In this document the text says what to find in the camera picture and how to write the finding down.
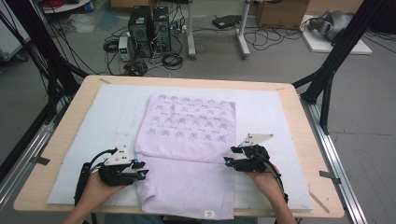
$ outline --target plastic bag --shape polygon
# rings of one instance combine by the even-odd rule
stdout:
[[[85,14],[72,14],[69,17],[72,25],[76,27],[77,33],[79,34],[89,34],[95,30],[95,25],[93,25],[94,17]]]

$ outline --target wooden table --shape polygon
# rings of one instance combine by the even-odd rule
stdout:
[[[290,84],[243,81],[201,80],[155,77],[109,77],[88,76],[82,83],[72,104],[51,137],[43,158],[50,160],[47,165],[37,164],[18,195],[14,208],[20,211],[71,211],[71,205],[47,204],[52,186],[59,173],[67,150],[71,147],[80,124],[89,111],[101,85],[127,84],[140,86],[174,86],[190,88],[216,88],[237,90],[277,91],[290,128],[290,134],[304,171],[314,210],[294,213],[296,217],[342,217],[344,209],[330,178],[319,176],[319,171],[328,171],[318,143],[311,130],[301,105],[299,96]],[[97,212],[141,213],[140,207],[101,207]],[[237,217],[272,217],[274,214],[253,209],[235,209]]]

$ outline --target concrete floor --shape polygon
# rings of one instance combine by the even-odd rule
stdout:
[[[77,9],[55,17],[64,21],[71,13],[86,12]],[[90,15],[95,17],[96,29],[93,33],[70,33],[66,37],[85,64],[99,73],[106,70],[106,53],[102,48],[105,38],[125,27],[127,20],[119,17],[124,14],[107,8],[106,2]],[[206,17],[195,22],[212,27],[211,19]],[[254,19],[250,18],[248,23],[254,25]],[[371,38],[396,50],[395,41]],[[338,70],[332,87],[329,131],[368,223],[396,223],[396,180],[392,172],[396,161],[395,53],[368,39],[362,40],[373,54],[349,55]],[[180,41],[183,43],[181,55],[185,58],[183,66],[170,71],[170,74],[162,69],[153,69],[146,76],[292,83],[318,70],[328,55],[310,52],[304,40],[299,38],[285,39],[264,51],[249,46],[251,56],[242,60],[233,33],[206,32],[195,34],[197,59],[192,61],[187,58],[184,35]],[[116,56],[110,68],[113,73],[120,74],[122,66],[123,62]],[[93,73],[84,65],[81,68]],[[301,87],[298,92],[303,92],[305,88]],[[3,162],[41,111],[47,97],[32,60],[27,63],[13,60],[2,64],[0,92],[0,162]],[[21,183],[15,186],[13,195],[1,210],[0,223],[61,222],[66,214],[15,211],[12,204],[20,187]],[[266,218],[260,219],[260,223],[272,222]],[[347,216],[341,219],[306,218],[301,221],[348,222]]]

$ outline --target printed pattern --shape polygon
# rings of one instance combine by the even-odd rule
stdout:
[[[234,103],[164,94],[152,97],[155,105],[148,107],[154,111],[145,118],[146,135],[213,143],[233,140],[228,116],[233,115]]]

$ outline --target white cloth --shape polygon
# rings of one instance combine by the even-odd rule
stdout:
[[[148,213],[207,219],[233,218],[233,169],[224,165],[235,146],[235,104],[153,94],[135,143],[147,163],[137,183]]]

